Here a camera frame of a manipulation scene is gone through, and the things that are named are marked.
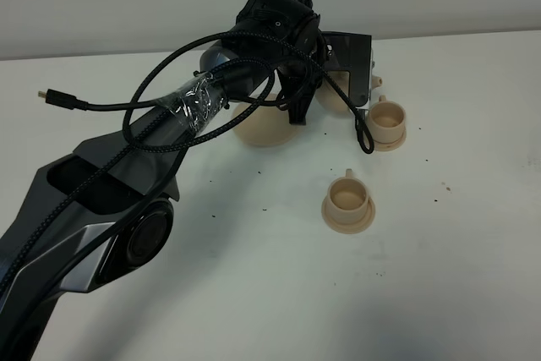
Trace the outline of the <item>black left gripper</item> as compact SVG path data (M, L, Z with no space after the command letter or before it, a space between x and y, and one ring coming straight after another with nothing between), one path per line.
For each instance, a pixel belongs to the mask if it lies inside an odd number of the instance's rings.
M316 85L321 82L321 74L307 60L318 65L325 61L320 15L313 10L312 0L270 0L270 11L272 36L283 43L282 56L290 57L277 68L279 95L285 99L280 109L287 111L291 125L305 125Z

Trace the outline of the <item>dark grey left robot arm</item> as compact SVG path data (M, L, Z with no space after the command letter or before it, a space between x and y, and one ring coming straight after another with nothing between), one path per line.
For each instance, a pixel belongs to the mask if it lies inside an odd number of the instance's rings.
M303 123L325 61L312 0L248 0L207 36L194 76L151 101L118 106L122 128L41 167L1 238L1 357L32 358L66 292L88 293L151 261L173 226L189 148L271 102Z

